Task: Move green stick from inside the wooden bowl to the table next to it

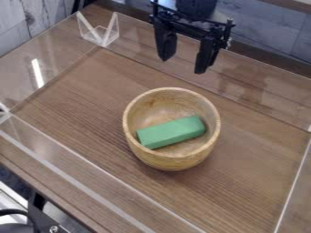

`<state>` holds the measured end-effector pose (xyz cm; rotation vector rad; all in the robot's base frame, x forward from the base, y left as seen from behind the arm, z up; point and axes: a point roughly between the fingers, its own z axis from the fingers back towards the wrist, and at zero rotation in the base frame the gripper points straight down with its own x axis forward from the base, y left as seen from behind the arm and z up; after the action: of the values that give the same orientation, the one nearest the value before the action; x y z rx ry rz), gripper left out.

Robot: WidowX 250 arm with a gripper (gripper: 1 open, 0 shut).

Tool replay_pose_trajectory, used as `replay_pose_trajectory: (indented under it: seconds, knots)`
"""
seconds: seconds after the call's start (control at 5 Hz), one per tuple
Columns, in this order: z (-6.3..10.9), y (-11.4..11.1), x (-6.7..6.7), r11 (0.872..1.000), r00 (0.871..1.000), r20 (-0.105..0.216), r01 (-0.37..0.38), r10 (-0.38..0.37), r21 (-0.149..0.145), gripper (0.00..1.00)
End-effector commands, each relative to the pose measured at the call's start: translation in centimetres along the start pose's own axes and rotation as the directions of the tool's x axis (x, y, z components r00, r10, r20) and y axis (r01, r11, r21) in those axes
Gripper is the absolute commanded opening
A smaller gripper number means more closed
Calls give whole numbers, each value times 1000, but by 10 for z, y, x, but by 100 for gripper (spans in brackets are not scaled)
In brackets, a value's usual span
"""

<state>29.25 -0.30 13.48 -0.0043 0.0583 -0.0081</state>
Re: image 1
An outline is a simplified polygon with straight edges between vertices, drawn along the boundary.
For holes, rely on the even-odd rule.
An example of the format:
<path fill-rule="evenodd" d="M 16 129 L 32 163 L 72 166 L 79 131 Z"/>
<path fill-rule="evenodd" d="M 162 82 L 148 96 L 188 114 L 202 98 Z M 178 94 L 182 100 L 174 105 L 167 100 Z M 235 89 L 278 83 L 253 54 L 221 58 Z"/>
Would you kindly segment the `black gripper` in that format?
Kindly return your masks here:
<path fill-rule="evenodd" d="M 171 59 L 178 47 L 178 36 L 167 23 L 176 25 L 179 34 L 192 38 L 210 35 L 200 40 L 196 54 L 195 73 L 204 74 L 219 49 L 230 45 L 234 19 L 216 10 L 218 0 L 151 0 L 151 4 L 156 52 L 163 61 Z"/>

